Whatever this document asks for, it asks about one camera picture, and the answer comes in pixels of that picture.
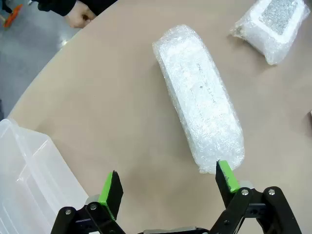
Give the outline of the person's right hand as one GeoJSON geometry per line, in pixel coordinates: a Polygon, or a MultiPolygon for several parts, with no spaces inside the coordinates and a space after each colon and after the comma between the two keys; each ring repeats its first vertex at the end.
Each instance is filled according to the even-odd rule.
{"type": "Polygon", "coordinates": [[[84,28],[95,18],[96,15],[81,1],[76,1],[72,10],[64,16],[69,26],[73,28],[84,28]]]}

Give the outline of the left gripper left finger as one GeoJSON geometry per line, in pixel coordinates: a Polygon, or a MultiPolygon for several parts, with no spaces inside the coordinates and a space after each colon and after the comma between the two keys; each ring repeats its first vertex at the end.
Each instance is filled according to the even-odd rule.
{"type": "Polygon", "coordinates": [[[77,210],[63,207],[59,210],[52,234],[123,234],[117,224],[123,188],[116,171],[108,174],[102,192],[95,201],[77,210]]]}

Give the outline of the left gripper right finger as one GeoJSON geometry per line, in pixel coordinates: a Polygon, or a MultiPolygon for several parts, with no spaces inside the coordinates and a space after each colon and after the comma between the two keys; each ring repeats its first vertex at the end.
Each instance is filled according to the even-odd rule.
{"type": "Polygon", "coordinates": [[[225,210],[210,229],[211,234],[236,234],[246,218],[254,218],[264,234],[300,234],[290,205],[279,187],[263,192],[241,187],[225,160],[216,162],[215,180],[225,210]]]}

